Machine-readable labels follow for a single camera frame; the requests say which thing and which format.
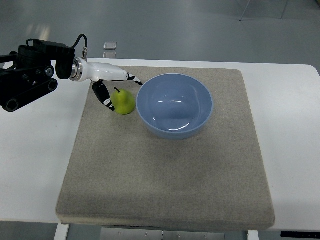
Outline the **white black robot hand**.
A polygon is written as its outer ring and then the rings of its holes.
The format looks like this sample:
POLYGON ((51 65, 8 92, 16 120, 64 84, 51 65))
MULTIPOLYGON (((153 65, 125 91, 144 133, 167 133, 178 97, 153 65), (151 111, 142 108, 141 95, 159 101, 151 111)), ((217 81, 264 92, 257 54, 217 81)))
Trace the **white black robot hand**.
POLYGON ((71 76, 74 82, 91 80, 92 90, 97 99, 111 111, 115 110, 111 96, 104 81, 125 82, 131 81, 140 86, 143 83, 133 74, 109 63, 87 62, 85 59, 76 57, 73 60, 71 76))

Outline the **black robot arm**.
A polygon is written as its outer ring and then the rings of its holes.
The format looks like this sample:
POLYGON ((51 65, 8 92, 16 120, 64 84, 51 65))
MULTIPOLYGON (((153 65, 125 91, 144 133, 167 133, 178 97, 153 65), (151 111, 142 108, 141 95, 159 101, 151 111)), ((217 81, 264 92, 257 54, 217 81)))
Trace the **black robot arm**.
POLYGON ((72 74, 75 48, 63 43, 29 39, 17 52, 0 57, 12 66, 0 69, 0 106, 12 113, 58 87, 53 78, 68 79, 72 74))

